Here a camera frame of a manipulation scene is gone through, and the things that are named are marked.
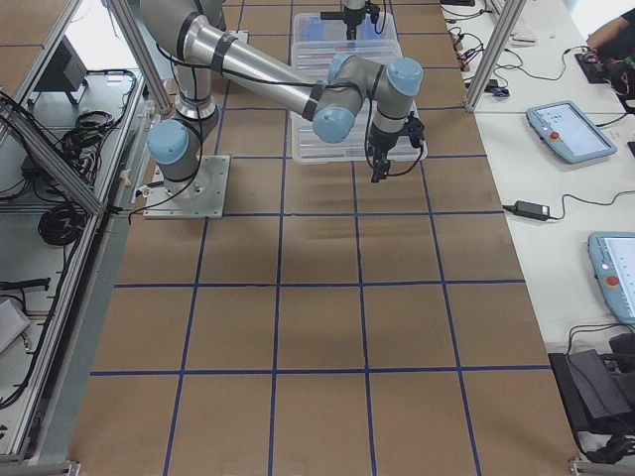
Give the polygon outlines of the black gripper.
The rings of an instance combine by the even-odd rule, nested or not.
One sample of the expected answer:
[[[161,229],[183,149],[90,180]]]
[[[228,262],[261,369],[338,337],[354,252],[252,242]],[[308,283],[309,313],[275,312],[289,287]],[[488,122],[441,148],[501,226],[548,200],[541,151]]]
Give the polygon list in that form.
[[[342,20],[347,26],[346,37],[349,40],[355,40],[357,38],[357,27],[363,22],[366,14],[367,8],[365,6],[360,8],[343,7]]]
[[[389,118],[380,111],[373,113],[366,137],[366,153],[370,159],[373,158],[372,183],[389,176],[391,161],[406,163],[428,155],[424,129],[415,111],[397,119]]]

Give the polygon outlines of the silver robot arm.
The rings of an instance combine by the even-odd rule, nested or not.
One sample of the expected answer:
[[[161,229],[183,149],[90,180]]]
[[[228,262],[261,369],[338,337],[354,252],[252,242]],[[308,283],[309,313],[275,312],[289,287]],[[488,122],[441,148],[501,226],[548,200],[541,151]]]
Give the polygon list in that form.
[[[140,13],[177,65],[214,73],[271,98],[310,121],[326,143],[343,141],[367,105],[364,155],[372,182],[392,176],[388,154],[399,138],[408,138],[419,152],[425,149],[425,127],[411,110],[424,71],[413,59],[383,64],[337,54],[327,80],[312,81],[227,32],[219,1],[143,1]]]
[[[365,0],[342,1],[342,21],[346,26],[346,38],[348,40],[356,39],[358,27],[362,24],[365,16]]]

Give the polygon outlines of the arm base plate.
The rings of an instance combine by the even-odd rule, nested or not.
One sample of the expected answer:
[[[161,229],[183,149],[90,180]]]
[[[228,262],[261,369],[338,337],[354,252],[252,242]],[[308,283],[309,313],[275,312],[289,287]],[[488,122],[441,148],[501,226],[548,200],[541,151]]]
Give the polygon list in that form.
[[[168,181],[168,187],[165,187],[163,174],[155,166],[153,179],[162,184],[152,187],[147,193],[143,216],[147,219],[221,218],[229,167],[229,156],[203,156],[194,181],[185,191],[173,197],[173,192],[180,191],[187,182],[177,186]]]

